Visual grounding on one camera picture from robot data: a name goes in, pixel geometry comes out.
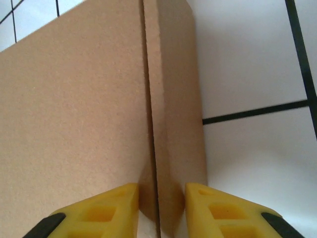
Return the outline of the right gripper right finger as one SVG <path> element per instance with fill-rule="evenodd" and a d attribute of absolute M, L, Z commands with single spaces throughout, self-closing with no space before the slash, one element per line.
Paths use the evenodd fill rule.
<path fill-rule="evenodd" d="M 274 210 L 199 184 L 185 185 L 189 238 L 291 238 Z"/>

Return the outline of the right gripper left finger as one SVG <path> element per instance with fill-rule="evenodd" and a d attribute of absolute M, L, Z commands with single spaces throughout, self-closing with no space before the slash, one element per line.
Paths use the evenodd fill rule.
<path fill-rule="evenodd" d="M 26 238 L 137 238 L 139 186 L 127 183 L 60 208 Z"/>

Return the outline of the brown cardboard box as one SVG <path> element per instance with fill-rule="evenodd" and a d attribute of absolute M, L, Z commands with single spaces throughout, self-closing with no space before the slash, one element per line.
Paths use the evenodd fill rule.
<path fill-rule="evenodd" d="M 0 53 L 0 238 L 126 183 L 138 238 L 188 238 L 188 182 L 207 166 L 187 0 L 85 0 Z"/>

